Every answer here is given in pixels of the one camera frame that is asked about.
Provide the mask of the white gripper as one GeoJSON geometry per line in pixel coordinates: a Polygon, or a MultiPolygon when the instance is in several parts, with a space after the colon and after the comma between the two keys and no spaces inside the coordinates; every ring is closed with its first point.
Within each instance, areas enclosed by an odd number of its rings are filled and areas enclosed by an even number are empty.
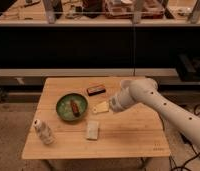
{"type": "Polygon", "coordinates": [[[109,104],[106,101],[104,101],[94,106],[92,109],[92,112],[94,114],[105,113],[109,111],[109,107],[114,112],[121,112],[121,111],[127,110],[134,104],[135,104],[135,101],[131,97],[129,90],[124,89],[124,90],[121,90],[120,92],[117,92],[114,96],[112,96],[109,99],[109,104]]]}

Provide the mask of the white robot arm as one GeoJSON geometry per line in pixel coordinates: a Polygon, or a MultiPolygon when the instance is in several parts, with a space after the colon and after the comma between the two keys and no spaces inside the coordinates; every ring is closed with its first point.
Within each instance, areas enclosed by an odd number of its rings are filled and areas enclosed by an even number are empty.
{"type": "Polygon", "coordinates": [[[155,80],[151,78],[122,80],[121,90],[108,100],[109,108],[114,114],[124,113],[138,103],[162,115],[200,149],[200,118],[163,97],[158,92],[155,80]]]}

